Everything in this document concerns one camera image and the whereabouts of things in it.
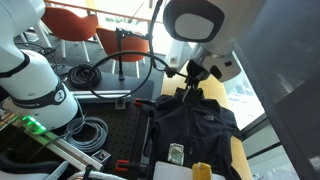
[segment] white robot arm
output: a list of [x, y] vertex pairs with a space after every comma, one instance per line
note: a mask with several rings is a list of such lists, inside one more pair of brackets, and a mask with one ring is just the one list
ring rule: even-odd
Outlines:
[[[191, 54], [194, 62], [191, 68], [196, 68], [198, 73], [192, 76], [201, 81], [211, 74], [224, 82], [240, 73], [232, 55], [234, 43], [248, 29], [264, 2], [171, 0], [167, 4], [163, 23], [171, 37], [197, 43]], [[180, 68], [184, 63], [183, 60], [180, 62]]]
[[0, 86], [10, 94], [2, 108], [30, 121], [34, 134], [67, 124], [78, 110], [47, 59], [14, 44], [13, 38], [37, 23], [44, 9], [43, 0], [0, 0]]

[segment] orange chair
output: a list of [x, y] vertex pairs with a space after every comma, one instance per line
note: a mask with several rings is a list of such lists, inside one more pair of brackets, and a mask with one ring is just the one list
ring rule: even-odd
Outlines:
[[96, 15], [79, 17], [65, 8], [46, 6], [41, 20], [56, 37], [61, 39], [63, 58], [66, 57], [65, 41], [81, 41], [85, 58], [87, 62], [90, 62], [85, 41], [96, 36], [96, 27], [98, 26]]
[[[118, 52], [117, 34], [115, 30], [110, 30], [110, 29], [98, 26], [96, 28], [96, 33], [107, 55]], [[148, 41], [135, 36], [125, 36], [122, 40], [121, 51], [128, 51], [128, 50], [147, 53], [149, 50]], [[119, 60], [119, 57], [114, 58], [114, 61], [112, 64], [112, 74], [114, 74], [114, 71], [115, 71], [116, 60]], [[144, 61], [144, 56], [133, 55], [133, 54], [122, 55], [121, 60], [122, 62], [136, 62], [137, 78], [140, 78], [138, 61], [139, 60]]]

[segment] black jacket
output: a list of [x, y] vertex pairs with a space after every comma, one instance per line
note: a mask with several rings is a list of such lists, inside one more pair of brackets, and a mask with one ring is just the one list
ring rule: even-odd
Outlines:
[[157, 161], [168, 162], [170, 144], [177, 143], [184, 146], [184, 167], [203, 162], [211, 165], [212, 173], [241, 179], [231, 167], [231, 136], [241, 140], [233, 112], [202, 95], [195, 103], [184, 103], [183, 95], [184, 90], [177, 89], [174, 96], [156, 100], [144, 152], [148, 154], [149, 146], [150, 177]]

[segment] black pole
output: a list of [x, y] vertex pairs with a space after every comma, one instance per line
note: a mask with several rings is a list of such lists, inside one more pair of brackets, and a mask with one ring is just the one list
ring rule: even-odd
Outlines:
[[[117, 28], [116, 33], [117, 33], [118, 52], [120, 52], [122, 49], [123, 31]], [[121, 58], [121, 56], [119, 56], [119, 81], [123, 81], [124, 79], [125, 78], [124, 78], [123, 71], [122, 71], [122, 58]]]

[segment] cable bundle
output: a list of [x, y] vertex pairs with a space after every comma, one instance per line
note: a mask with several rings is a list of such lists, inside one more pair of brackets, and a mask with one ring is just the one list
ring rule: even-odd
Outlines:
[[[91, 64], [80, 64], [79, 66], [71, 68], [68, 72], [68, 82], [75, 88], [87, 88], [87, 79], [89, 78], [88, 75], [92, 67]], [[96, 68], [90, 75], [90, 84], [93, 86], [97, 85], [101, 80], [100, 70]]]
[[[78, 134], [84, 125], [88, 125], [96, 130], [94, 136], [89, 141], [75, 140], [73, 135]], [[71, 145], [85, 153], [92, 153], [101, 149], [105, 143], [108, 135], [108, 126], [102, 119], [97, 117], [76, 118], [68, 123], [65, 134], [64, 138]]]

